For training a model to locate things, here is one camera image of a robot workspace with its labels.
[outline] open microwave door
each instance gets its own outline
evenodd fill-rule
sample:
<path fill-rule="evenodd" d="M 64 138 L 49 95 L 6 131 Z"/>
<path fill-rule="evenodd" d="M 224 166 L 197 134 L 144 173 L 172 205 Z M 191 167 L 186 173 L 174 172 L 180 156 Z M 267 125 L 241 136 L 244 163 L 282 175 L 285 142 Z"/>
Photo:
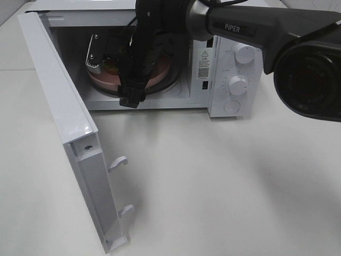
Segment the open microwave door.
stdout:
<path fill-rule="evenodd" d="M 98 129 L 51 40 L 44 14 L 30 12 L 18 18 L 65 152 L 108 253 L 126 242 L 119 220 L 122 211 L 115 207 L 109 182 L 110 169 L 126 159 L 106 164 Z"/>

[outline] qr code sticker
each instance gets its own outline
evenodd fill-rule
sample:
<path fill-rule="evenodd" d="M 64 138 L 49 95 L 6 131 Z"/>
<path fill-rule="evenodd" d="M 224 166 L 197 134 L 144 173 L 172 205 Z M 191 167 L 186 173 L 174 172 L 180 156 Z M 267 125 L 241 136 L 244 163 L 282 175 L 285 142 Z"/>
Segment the qr code sticker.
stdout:
<path fill-rule="evenodd" d="M 199 78 L 208 77 L 209 68 L 199 68 Z"/>

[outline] button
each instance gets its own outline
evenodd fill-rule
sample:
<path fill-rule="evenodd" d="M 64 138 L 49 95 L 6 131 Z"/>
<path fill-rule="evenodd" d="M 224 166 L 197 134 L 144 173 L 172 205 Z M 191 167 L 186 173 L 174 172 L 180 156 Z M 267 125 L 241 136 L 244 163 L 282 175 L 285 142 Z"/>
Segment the button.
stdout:
<path fill-rule="evenodd" d="M 240 64 L 247 64 L 255 59 L 256 50 L 250 45 L 238 44 L 234 49 L 234 57 Z"/>
<path fill-rule="evenodd" d="M 225 112 L 228 114 L 235 114 L 239 111 L 239 109 L 240 103 L 237 101 L 230 101 L 224 107 Z"/>
<path fill-rule="evenodd" d="M 249 82 L 247 78 L 242 76 L 234 76 L 227 82 L 226 88 L 230 91 L 230 94 L 242 95 L 247 91 L 248 85 Z"/>

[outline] robotic arm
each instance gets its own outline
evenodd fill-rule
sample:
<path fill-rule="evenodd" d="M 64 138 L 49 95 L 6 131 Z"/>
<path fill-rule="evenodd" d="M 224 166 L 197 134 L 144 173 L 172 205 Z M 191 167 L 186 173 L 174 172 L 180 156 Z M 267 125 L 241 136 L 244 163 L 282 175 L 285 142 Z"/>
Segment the robotic arm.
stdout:
<path fill-rule="evenodd" d="M 341 122 L 341 13 L 232 6 L 209 0 L 136 0 L 137 27 L 120 64 L 122 106 L 145 99 L 169 33 L 259 47 L 282 101 L 303 116 Z"/>

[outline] screw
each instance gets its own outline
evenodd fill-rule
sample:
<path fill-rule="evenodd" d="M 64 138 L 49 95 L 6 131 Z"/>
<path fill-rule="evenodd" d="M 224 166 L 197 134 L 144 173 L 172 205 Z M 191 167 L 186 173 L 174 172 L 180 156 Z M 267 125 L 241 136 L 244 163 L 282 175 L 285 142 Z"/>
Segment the screw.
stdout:
<path fill-rule="evenodd" d="M 92 146 L 87 146 L 87 147 L 85 147 L 84 150 L 85 150 L 86 152 L 90 152 L 92 149 L 93 149 Z"/>

